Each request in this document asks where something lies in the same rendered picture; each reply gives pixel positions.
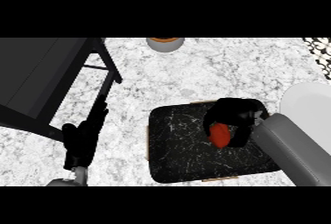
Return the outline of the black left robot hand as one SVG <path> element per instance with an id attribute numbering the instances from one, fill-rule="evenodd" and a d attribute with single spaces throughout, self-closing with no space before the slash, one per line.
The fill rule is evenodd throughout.
<path id="1" fill-rule="evenodd" d="M 102 94 L 93 104 L 87 119 L 76 126 L 62 125 L 64 146 L 67 157 L 64 168 L 71 171 L 77 167 L 87 168 L 92 164 L 99 142 L 99 132 L 108 115 L 107 96 Z"/>

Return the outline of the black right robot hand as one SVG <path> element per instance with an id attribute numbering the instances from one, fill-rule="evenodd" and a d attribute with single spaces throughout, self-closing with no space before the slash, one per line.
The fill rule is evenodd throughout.
<path id="1" fill-rule="evenodd" d="M 206 112 L 203 129 L 206 136 L 212 135 L 210 126 L 222 123 L 237 127 L 229 147 L 244 147 L 259 120 L 265 120 L 269 113 L 263 103 L 256 99 L 220 98 Z"/>

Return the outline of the red bell pepper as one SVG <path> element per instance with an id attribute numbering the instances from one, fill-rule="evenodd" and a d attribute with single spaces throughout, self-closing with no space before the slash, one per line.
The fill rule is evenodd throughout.
<path id="1" fill-rule="evenodd" d="M 212 135 L 209 136 L 209 140 L 212 141 L 212 144 L 217 148 L 223 148 L 228 146 L 231 142 L 231 131 L 226 124 L 216 123 L 210 127 Z"/>

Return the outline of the black marble tray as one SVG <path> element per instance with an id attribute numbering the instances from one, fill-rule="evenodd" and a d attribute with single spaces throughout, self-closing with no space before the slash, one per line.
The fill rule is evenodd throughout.
<path id="1" fill-rule="evenodd" d="M 215 102 L 163 106 L 149 112 L 149 175 L 158 183 L 225 178 L 281 170 L 248 138 L 243 148 L 219 149 L 203 130 Z"/>

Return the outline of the white plate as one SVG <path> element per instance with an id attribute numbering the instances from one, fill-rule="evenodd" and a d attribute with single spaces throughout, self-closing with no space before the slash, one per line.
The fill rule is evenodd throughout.
<path id="1" fill-rule="evenodd" d="M 331 155 L 331 86 L 314 82 L 293 85 L 280 110 Z"/>

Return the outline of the black and white patterned object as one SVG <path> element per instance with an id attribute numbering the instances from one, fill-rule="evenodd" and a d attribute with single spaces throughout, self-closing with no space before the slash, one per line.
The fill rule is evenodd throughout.
<path id="1" fill-rule="evenodd" d="M 325 79 L 331 81 L 331 38 L 303 38 Z"/>

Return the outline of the grey pot with orange rim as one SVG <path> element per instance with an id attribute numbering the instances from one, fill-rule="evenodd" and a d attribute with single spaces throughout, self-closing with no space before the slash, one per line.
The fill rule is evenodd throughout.
<path id="1" fill-rule="evenodd" d="M 176 51 L 183 44 L 185 38 L 147 38 L 149 48 L 160 53 Z"/>

